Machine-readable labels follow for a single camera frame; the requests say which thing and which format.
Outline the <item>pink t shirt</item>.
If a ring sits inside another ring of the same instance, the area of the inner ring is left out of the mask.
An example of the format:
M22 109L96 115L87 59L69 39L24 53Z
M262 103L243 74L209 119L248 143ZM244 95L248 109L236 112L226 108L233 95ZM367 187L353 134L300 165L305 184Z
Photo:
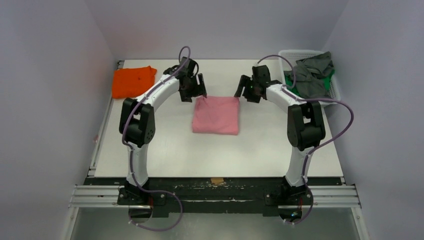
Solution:
M199 97L195 101L192 132L236 136L239 134L240 100L231 96Z

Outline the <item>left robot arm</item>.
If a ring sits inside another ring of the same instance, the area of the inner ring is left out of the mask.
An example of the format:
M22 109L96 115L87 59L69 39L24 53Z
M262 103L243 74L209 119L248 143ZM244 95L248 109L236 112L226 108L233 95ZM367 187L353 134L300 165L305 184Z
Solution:
M189 57L182 57L178 65L167 68L145 93L126 98L122 104L119 132L128 150L128 185L125 189L133 186L129 197L138 205L146 203L149 194L157 193L157 190L145 186L149 180L148 147L156 133L155 111L175 93L179 93L183 103L207 96L199 64Z

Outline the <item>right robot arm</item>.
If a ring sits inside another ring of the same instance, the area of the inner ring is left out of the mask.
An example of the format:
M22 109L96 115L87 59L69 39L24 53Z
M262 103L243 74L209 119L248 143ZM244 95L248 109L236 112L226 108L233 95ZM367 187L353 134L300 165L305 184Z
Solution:
M236 98L259 103L274 103L287 114L287 139L292 146L288 170L282 180L280 196L288 204L307 192L308 170L313 149L326 136L322 107L318 101L304 101L288 91L278 80L272 80L266 65L252 67L252 76L242 75Z

